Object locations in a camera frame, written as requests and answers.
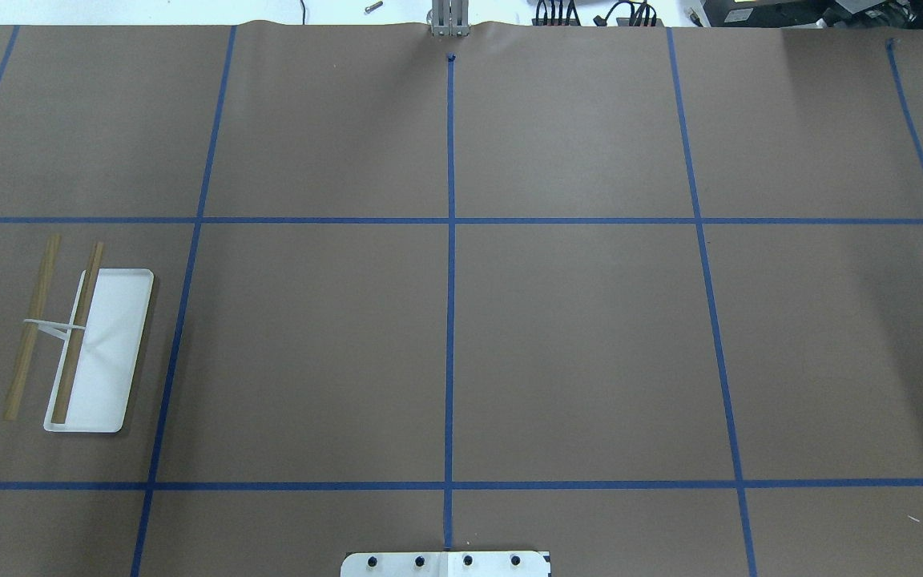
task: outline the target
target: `black device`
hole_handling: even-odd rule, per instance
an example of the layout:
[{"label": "black device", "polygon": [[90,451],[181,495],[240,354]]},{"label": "black device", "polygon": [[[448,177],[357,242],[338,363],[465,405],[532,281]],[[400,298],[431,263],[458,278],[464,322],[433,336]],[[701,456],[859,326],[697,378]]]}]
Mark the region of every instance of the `black device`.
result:
[{"label": "black device", "polygon": [[703,0],[711,26],[785,28],[824,19],[835,28],[923,29],[923,0]]},{"label": "black device", "polygon": [[785,28],[814,23],[830,0],[703,0],[711,26]]}]

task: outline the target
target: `black cable connector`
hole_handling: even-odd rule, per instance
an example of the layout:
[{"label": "black cable connector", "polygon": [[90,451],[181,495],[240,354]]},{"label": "black cable connector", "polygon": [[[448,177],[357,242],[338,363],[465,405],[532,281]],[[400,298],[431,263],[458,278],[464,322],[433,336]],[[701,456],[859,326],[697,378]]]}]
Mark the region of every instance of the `black cable connector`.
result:
[{"label": "black cable connector", "polygon": [[686,15],[689,16],[689,22],[693,22],[695,25],[699,26],[699,28],[703,28],[703,22],[700,21],[700,16],[696,13],[696,10],[690,8],[690,10],[686,10]]}]

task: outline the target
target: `metal plate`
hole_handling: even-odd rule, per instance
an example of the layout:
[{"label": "metal plate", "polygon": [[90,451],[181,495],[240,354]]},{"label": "metal plate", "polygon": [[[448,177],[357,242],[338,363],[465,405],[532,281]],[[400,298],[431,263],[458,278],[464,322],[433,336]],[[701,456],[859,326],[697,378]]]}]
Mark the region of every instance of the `metal plate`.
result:
[{"label": "metal plate", "polygon": [[549,577],[550,554],[539,551],[397,552],[351,554],[341,577]]}]

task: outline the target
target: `white metal bracket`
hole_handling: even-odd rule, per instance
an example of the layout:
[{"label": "white metal bracket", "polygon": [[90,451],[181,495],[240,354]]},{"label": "white metal bracket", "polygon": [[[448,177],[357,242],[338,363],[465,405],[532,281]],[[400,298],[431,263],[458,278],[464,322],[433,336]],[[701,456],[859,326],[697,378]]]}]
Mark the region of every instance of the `white metal bracket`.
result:
[{"label": "white metal bracket", "polygon": [[545,551],[415,551],[351,554],[341,577],[550,577]]},{"label": "white metal bracket", "polygon": [[84,326],[80,325],[68,325],[66,322],[38,321],[37,318],[25,318],[23,322],[33,322],[38,326],[38,331],[63,341],[69,339],[70,331],[75,329],[76,331],[83,331],[85,329]]},{"label": "white metal bracket", "polygon": [[469,0],[433,0],[429,32],[433,36],[469,36]]}]

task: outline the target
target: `wooden stick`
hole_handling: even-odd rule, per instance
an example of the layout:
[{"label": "wooden stick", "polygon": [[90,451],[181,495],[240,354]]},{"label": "wooden stick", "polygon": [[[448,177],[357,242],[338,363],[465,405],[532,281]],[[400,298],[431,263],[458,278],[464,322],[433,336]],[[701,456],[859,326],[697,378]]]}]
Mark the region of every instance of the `wooden stick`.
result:
[{"label": "wooden stick", "polygon": [[[41,266],[38,268],[38,283],[34,286],[34,293],[30,295],[30,304],[26,307],[26,317],[41,318],[45,311],[45,301],[48,300],[48,286],[52,284],[52,273],[55,270],[55,255],[59,252],[59,234],[49,235],[45,244],[45,253],[41,256]],[[19,413],[19,402],[23,399],[23,387],[26,386],[26,374],[30,372],[30,358],[34,356],[34,342],[38,336],[38,326],[30,322],[23,324],[19,338],[19,351],[16,353],[14,364],[14,380],[10,383],[10,392],[6,394],[6,410],[2,414],[4,420],[15,421]]]},{"label": "wooden stick", "polygon": [[[84,285],[81,286],[80,296],[77,298],[77,310],[74,311],[72,325],[87,326],[87,314],[91,311],[91,299],[95,298],[95,285],[99,282],[99,267],[102,266],[102,253],[106,245],[95,242],[91,249],[91,258],[87,261],[84,271]],[[77,376],[77,361],[80,361],[80,348],[84,344],[83,329],[70,330],[70,342],[67,345],[67,357],[62,362],[62,375],[59,376],[59,388],[55,391],[55,407],[52,409],[52,422],[63,424],[67,422],[67,411],[70,409],[70,395],[74,390],[74,377]]]}]

